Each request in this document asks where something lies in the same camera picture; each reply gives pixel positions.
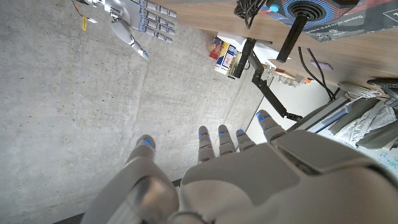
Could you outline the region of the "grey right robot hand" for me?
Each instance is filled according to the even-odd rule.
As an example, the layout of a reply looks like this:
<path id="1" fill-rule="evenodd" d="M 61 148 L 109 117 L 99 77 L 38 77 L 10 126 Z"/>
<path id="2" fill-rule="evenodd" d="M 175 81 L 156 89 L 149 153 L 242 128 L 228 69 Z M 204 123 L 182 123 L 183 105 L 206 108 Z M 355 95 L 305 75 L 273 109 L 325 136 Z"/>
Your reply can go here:
<path id="1" fill-rule="evenodd" d="M 173 42 L 169 35 L 175 34 L 175 24 L 160 16 L 165 14 L 176 18 L 177 13 L 173 10 L 147 0 L 84 0 L 83 2 L 93 7 L 103 7 L 112 17 L 113 32 L 146 60 L 149 56 L 133 37 L 132 29 L 167 43 Z"/>

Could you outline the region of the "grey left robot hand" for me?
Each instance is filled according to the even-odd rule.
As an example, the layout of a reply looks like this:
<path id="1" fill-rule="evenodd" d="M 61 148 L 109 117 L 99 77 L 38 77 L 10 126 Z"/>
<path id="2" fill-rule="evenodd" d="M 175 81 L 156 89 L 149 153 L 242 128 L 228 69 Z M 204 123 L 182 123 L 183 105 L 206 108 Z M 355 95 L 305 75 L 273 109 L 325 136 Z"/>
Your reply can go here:
<path id="1" fill-rule="evenodd" d="M 198 163 L 178 187 L 141 136 L 124 167 L 85 212 L 83 223 L 396 223 L 397 178 L 374 159 L 323 136 L 287 132 L 257 113 L 266 141 L 218 128 L 215 153 L 198 130 Z"/>

